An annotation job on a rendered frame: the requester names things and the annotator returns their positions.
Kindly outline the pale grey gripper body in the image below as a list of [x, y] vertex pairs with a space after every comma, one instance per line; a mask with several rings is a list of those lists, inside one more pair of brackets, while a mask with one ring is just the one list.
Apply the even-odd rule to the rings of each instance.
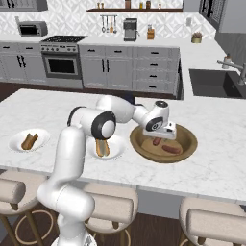
[[167, 132], [164, 128], [160, 128], [157, 131], [148, 132], [146, 130], [143, 130], [142, 133], [147, 136], [151, 137], [158, 137], [158, 138], [167, 138], [174, 140], [176, 138], [175, 132]]

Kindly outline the brown wooden bowl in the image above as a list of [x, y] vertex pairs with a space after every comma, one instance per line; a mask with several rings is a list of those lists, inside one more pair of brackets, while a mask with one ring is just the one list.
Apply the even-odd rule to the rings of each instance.
[[[174, 163], [190, 157], [197, 149], [197, 138], [187, 128], [177, 124], [177, 135], [174, 140], [162, 139], [158, 146], [153, 145], [154, 137], [144, 135], [141, 127], [135, 127], [130, 134], [133, 148], [147, 160], [159, 163]], [[181, 148], [182, 152], [171, 154], [162, 150], [162, 145]]]

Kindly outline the white plate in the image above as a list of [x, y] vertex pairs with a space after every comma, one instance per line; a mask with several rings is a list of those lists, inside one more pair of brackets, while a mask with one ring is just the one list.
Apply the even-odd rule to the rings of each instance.
[[115, 160], [119, 158], [126, 149], [125, 140], [121, 136], [118, 136], [118, 135], [113, 135], [108, 140], [108, 145], [110, 148], [110, 153], [107, 156], [99, 157], [96, 153], [95, 139], [92, 137], [89, 137], [86, 141], [86, 152], [98, 160]]
[[[38, 135], [38, 139], [31, 150], [23, 150], [21, 148], [21, 144], [25, 140], [27, 134]], [[19, 153], [33, 152], [43, 147], [49, 141], [49, 139], [50, 139], [50, 134], [44, 129], [39, 129], [39, 128], [28, 129], [14, 135], [9, 142], [9, 148], [12, 151], [19, 152]]]

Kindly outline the brown hot dog bun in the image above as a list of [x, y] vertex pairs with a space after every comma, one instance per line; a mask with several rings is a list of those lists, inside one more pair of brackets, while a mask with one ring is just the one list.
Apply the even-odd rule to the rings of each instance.
[[102, 158], [110, 154], [110, 147], [105, 140], [96, 139], [96, 154]]
[[34, 134], [34, 135], [27, 134], [25, 140], [21, 144], [21, 148], [23, 150], [31, 150], [33, 148], [35, 142], [37, 141], [37, 139], [38, 139], [37, 134]]

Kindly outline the grey cupboard and drawer run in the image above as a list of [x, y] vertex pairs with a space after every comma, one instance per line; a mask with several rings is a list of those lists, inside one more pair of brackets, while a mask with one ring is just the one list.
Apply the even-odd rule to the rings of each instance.
[[85, 44], [79, 50], [85, 87], [178, 95], [179, 47]]

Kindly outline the dark sink basin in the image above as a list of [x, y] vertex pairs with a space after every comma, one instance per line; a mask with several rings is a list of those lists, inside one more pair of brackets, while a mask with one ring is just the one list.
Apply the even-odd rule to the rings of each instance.
[[246, 85], [240, 86], [235, 71], [190, 69], [194, 96], [246, 99]]

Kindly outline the wooden knife block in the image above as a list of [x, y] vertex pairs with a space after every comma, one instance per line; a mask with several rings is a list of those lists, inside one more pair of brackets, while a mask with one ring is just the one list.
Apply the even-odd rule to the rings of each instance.
[[148, 25], [147, 29], [147, 39], [154, 39], [155, 38], [155, 29], [152, 27], [151, 24]]

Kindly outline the small soap bottle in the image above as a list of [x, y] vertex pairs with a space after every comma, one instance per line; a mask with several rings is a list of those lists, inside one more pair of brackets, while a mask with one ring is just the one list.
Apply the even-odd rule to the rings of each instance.
[[228, 53], [225, 57], [224, 57], [224, 62], [225, 64], [222, 65], [223, 69], [229, 69], [228, 64], [231, 63], [232, 59], [231, 59], [231, 55], [230, 53]]

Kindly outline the steel tap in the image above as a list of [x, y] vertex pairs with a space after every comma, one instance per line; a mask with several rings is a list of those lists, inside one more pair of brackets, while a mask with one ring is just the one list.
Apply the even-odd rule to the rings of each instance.
[[233, 67], [233, 68], [236, 68], [240, 71], [240, 75], [239, 75], [239, 80], [238, 80], [238, 84], [240, 86], [243, 86], [246, 84], [246, 63], [243, 63], [243, 65], [237, 65], [237, 64], [233, 64], [233, 63], [230, 63], [230, 62], [226, 62], [226, 61], [220, 61], [220, 60], [217, 60], [217, 63], [218, 64], [223, 64], [223, 65], [227, 65], [229, 67]]

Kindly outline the black coffee machine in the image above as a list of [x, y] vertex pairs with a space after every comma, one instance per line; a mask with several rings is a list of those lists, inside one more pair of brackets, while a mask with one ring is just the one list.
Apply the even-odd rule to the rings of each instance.
[[137, 37], [139, 36], [136, 18], [126, 18], [123, 21], [123, 29], [125, 41], [136, 41]]

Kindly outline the grey base cupboard run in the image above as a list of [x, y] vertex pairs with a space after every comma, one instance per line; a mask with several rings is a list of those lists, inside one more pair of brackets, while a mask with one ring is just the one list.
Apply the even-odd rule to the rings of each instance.
[[0, 59], [9, 83], [46, 84], [38, 42], [0, 41]]

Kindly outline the grey toaster oven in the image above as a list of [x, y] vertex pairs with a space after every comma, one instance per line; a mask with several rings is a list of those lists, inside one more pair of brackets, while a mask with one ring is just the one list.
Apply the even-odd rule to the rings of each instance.
[[45, 21], [21, 21], [17, 26], [22, 37], [44, 37], [48, 34]]

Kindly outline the rail with hanging utensils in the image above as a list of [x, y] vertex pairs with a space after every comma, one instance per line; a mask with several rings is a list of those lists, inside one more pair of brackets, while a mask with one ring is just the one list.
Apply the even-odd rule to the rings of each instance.
[[116, 26], [116, 15], [108, 15], [102, 14], [102, 28], [101, 31], [107, 34], [116, 34], [117, 26]]

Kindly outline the dark wooden wall shelf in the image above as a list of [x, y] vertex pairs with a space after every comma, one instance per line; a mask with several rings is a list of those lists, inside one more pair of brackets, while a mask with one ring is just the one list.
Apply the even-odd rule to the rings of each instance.
[[183, 12], [183, 9], [89, 9], [86, 12]]

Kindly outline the grey glazed wall cupboard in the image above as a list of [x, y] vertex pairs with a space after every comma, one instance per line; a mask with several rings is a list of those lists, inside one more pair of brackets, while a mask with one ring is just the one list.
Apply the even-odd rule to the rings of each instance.
[[183, 0], [183, 12], [198, 12], [219, 33], [246, 34], [246, 0]]

